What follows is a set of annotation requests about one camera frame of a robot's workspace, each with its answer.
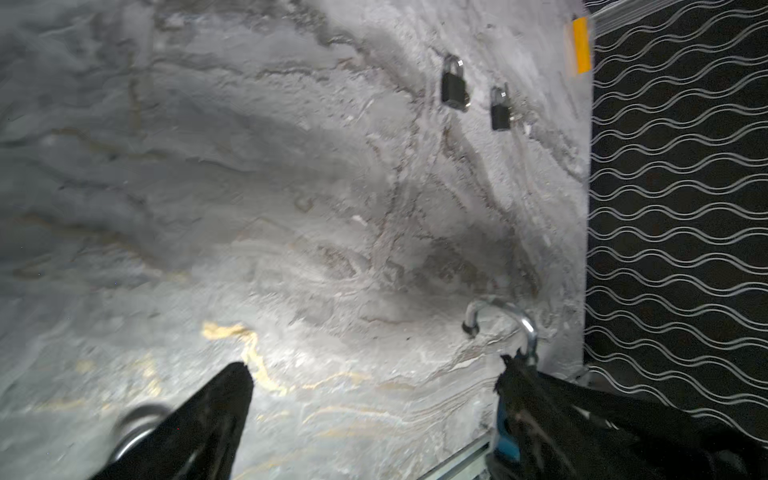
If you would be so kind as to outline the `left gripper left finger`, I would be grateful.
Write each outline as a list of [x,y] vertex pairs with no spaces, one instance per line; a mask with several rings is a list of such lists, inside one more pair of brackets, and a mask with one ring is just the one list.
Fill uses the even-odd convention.
[[229,479],[253,393],[243,362],[233,362],[95,479]]

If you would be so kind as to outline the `black padlock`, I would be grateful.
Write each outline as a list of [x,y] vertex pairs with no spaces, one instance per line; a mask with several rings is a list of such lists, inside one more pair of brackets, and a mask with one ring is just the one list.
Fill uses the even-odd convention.
[[509,131],[511,129],[511,108],[509,88],[494,86],[490,92],[490,118],[493,131]]
[[459,111],[467,111],[471,100],[464,76],[464,62],[455,55],[444,59],[441,78],[441,102]]

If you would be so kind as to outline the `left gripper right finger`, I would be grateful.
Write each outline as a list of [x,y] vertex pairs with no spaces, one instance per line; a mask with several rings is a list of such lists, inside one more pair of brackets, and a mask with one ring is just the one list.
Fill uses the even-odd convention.
[[717,421],[501,357],[497,479],[764,479],[767,450]]

